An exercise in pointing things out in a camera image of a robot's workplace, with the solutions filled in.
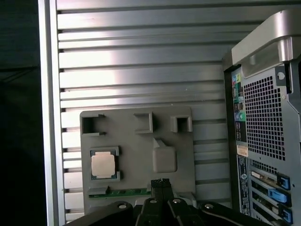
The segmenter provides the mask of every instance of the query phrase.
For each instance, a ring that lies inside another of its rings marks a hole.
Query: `slotted aluminum panel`
[[[221,59],[285,3],[39,0],[48,225],[83,214],[84,110],[190,106],[196,199],[231,206]]]

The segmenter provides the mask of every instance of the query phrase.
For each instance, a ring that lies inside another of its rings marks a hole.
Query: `barcode sticker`
[[[237,154],[242,155],[244,157],[248,157],[249,156],[248,147],[237,145]]]

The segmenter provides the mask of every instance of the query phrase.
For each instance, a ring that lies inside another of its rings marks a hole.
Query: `mesh grille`
[[[277,169],[275,167],[269,166],[267,164],[263,164],[259,161],[251,160],[251,165],[261,170],[267,171],[269,173],[277,174]]]
[[[268,77],[244,86],[251,152],[285,161],[280,89]]]

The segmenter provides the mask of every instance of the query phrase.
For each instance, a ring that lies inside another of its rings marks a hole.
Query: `label sticker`
[[[240,80],[241,80],[241,74],[239,73],[236,75],[236,82],[238,83],[240,82]]]
[[[240,212],[250,216],[247,158],[237,155]]]
[[[244,157],[248,157],[249,156],[248,147],[242,146],[242,145],[237,145],[237,154],[242,155]]]

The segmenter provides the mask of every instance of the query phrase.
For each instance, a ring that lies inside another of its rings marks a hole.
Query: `desktop pc case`
[[[301,225],[301,12],[281,11],[223,59],[232,207]]]

